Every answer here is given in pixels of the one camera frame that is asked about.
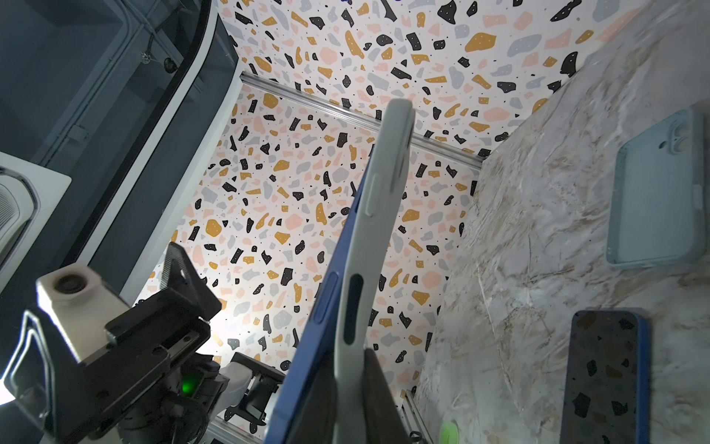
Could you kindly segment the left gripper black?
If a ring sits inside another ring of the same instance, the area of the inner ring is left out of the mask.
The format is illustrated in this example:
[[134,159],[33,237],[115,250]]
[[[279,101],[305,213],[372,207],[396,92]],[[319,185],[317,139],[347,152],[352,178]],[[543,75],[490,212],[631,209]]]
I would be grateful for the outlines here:
[[38,303],[25,310],[3,375],[18,408],[56,443],[98,440],[193,443],[205,433],[216,392],[185,388],[220,302],[178,244],[166,249],[159,292],[105,326],[109,344],[77,362]]

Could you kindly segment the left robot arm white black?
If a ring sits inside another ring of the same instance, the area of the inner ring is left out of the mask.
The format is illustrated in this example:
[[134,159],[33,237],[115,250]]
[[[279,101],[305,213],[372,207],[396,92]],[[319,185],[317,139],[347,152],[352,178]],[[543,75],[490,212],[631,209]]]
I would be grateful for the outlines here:
[[201,353],[220,301],[178,244],[160,290],[127,305],[81,264],[36,283],[4,383],[54,443],[198,443],[217,414],[257,425],[284,375],[242,353],[222,366]]

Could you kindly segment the light blue phone case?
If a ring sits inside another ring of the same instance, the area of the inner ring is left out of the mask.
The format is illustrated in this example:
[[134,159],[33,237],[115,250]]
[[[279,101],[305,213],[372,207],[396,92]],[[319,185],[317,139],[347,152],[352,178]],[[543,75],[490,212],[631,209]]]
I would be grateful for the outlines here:
[[691,263],[706,250],[704,113],[684,108],[621,146],[606,260],[615,268]]

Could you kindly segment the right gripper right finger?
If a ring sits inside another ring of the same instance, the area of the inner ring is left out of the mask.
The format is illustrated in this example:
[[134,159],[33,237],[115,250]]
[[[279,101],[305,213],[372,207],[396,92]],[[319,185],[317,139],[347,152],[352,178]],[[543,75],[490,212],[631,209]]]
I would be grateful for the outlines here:
[[400,419],[397,405],[390,393],[384,372],[375,351],[364,351],[362,373],[362,403],[366,442],[370,444],[406,444],[410,442]]

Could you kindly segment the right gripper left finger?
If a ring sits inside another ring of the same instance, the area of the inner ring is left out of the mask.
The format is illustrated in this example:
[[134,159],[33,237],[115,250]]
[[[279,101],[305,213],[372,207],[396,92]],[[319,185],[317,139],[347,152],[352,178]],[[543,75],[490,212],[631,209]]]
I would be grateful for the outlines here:
[[327,354],[309,381],[301,405],[291,423],[286,443],[330,444],[337,421],[338,388],[334,355]]

